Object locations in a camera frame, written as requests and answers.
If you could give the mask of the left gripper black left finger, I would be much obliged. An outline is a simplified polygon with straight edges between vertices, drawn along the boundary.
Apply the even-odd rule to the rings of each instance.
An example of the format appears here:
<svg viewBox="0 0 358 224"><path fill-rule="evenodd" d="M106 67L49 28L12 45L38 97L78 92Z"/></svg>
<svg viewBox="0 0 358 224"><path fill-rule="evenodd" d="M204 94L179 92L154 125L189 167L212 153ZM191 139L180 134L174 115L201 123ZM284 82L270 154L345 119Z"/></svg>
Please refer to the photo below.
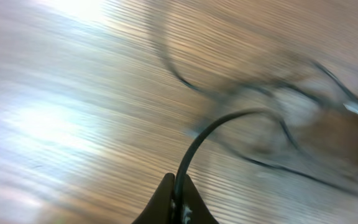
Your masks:
<svg viewBox="0 0 358 224"><path fill-rule="evenodd" d="M132 224L169 224L171 222L174 181L174 174L164 175L148 204Z"/></svg>

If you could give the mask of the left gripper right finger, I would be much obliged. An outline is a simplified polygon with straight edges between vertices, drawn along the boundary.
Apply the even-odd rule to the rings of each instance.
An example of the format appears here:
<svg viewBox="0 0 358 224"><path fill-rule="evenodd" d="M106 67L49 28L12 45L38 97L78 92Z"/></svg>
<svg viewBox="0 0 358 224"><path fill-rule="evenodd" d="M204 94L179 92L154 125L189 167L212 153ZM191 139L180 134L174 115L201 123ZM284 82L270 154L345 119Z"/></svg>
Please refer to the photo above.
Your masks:
<svg viewBox="0 0 358 224"><path fill-rule="evenodd" d="M218 224L189 175L186 175L183 185L182 204L182 224Z"/></svg>

